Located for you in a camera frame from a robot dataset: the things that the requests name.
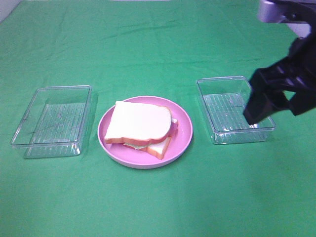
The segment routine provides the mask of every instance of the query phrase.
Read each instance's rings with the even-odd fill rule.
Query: plate rim
[[[154,99],[159,99],[159,100],[164,100],[168,103],[172,103],[174,104],[175,106],[177,106],[184,114],[185,114],[185,117],[186,119],[188,120],[189,122],[189,125],[190,125],[190,135],[189,135],[189,138],[188,138],[188,141],[187,143],[183,146],[182,150],[179,152],[179,154],[177,154],[176,156],[174,157],[171,157],[170,159],[168,160],[165,160],[163,161],[162,160],[159,160],[157,159],[157,162],[155,163],[149,163],[149,164],[143,164],[143,163],[138,163],[138,162],[127,162],[126,160],[123,160],[122,158],[120,157],[117,157],[113,154],[110,154],[108,152],[108,149],[105,148],[103,142],[101,141],[101,138],[100,138],[100,125],[101,125],[101,122],[103,121],[104,117],[109,113],[110,110],[112,110],[114,108],[115,105],[111,106],[101,117],[99,123],[98,123],[98,131],[97,131],[97,136],[98,136],[98,140],[99,140],[99,143],[101,145],[101,147],[103,148],[103,150],[107,153],[107,155],[109,157],[111,157],[111,159],[113,159],[114,161],[124,165],[124,166],[127,166],[127,167],[131,167],[131,168],[137,168],[137,169],[152,169],[152,168],[158,168],[158,167],[162,167],[162,166],[165,166],[173,161],[175,161],[179,156],[181,156],[184,151],[187,149],[187,147],[189,146],[189,144],[191,143],[191,140],[192,140],[192,136],[193,136],[193,125],[192,125],[192,121],[191,121],[191,118],[190,116],[188,115],[188,113],[180,106],[178,105],[177,103],[169,100],[169,99],[166,99],[166,98],[163,98],[163,97],[159,97],[159,96],[152,96],[152,95],[141,95],[141,96],[134,96],[134,97],[130,97],[130,98],[127,98],[127,99],[124,99],[123,101],[130,101],[130,100],[133,100],[133,99],[137,99],[137,98],[154,98]]]

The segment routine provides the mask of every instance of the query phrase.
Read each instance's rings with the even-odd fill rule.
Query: green fabric
[[[287,54],[286,25],[258,1],[23,1],[0,24],[0,235],[314,236],[316,110],[273,115],[263,143],[213,145],[195,81],[244,75]],[[78,157],[23,159],[9,141],[39,87],[89,84],[97,106]],[[175,162],[113,161],[97,125],[116,100],[181,105],[194,137]]]

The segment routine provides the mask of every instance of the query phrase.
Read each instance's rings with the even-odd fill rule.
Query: sandwich
[[[104,141],[163,159],[177,126],[178,121],[166,106],[116,101]]]

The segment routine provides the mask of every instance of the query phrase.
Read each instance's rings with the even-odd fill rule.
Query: clear plastic container
[[[214,144],[266,141],[275,129],[270,117],[253,125],[244,118],[243,111],[251,93],[245,77],[200,79],[197,87]]]
[[[39,88],[10,142],[24,158],[77,156],[88,124],[91,86]]]

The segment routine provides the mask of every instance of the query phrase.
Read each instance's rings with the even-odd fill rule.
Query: pink plate
[[[126,99],[125,101],[167,106],[171,110],[172,117],[179,122],[178,131],[176,135],[172,137],[162,160],[157,159],[147,152],[133,150],[122,144],[105,144],[103,138],[114,110],[114,106],[112,106],[102,116],[98,125],[99,142],[112,159],[131,168],[152,169],[173,162],[185,151],[192,139],[193,127],[191,119],[184,109],[170,100],[156,96],[137,96]]]

